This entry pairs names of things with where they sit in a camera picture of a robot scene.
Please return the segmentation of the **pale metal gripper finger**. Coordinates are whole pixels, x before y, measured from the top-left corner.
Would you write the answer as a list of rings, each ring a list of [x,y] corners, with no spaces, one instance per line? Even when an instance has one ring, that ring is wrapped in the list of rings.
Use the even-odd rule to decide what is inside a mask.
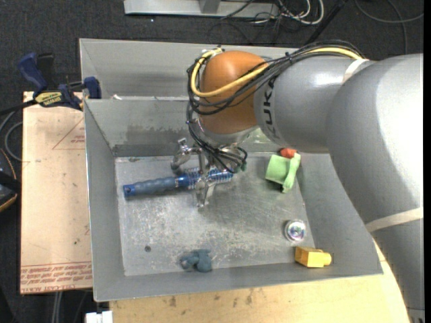
[[[178,150],[170,163],[171,170],[174,174],[180,174],[182,172],[181,166],[188,162],[192,155],[199,155],[202,152],[202,148],[198,146],[189,147],[186,138],[179,139],[177,144]]]
[[[195,194],[197,197],[197,207],[203,208],[209,203],[216,183],[209,178],[201,178],[195,184]]]

